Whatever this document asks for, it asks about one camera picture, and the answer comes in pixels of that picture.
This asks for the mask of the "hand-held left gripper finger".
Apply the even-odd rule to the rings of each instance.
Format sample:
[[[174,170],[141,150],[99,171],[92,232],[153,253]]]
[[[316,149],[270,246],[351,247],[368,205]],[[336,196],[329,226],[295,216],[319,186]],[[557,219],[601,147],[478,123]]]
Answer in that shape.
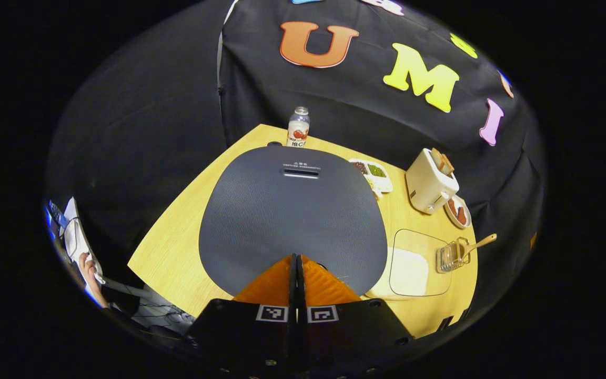
[[[299,257],[299,336],[303,377],[384,377],[413,343],[387,302],[361,300],[305,256]]]
[[[250,302],[211,300],[187,330],[188,352],[211,377],[288,377],[297,276],[292,254],[247,286]]]

